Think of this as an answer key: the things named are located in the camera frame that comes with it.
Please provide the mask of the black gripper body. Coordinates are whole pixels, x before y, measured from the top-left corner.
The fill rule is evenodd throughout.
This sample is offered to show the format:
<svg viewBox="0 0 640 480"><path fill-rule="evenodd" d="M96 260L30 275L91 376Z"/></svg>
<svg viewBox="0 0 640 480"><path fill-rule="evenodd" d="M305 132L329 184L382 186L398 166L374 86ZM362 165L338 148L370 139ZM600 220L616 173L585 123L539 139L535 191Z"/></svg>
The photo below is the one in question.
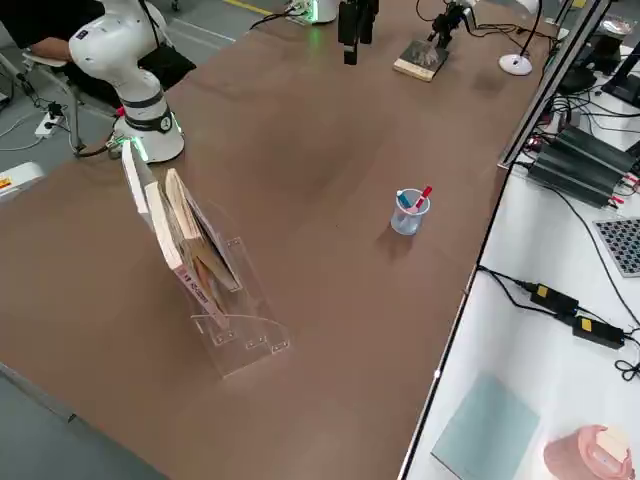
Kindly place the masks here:
<svg viewBox="0 0 640 480"><path fill-rule="evenodd" d="M341 1L338 5L338 41L343 45L371 44L377 14L377 0Z"/></svg>
<svg viewBox="0 0 640 480"><path fill-rule="evenodd" d="M466 17L466 6L459 2L448 2L446 4L444 19L442 20L442 30L451 31L458 28L459 24Z"/></svg>

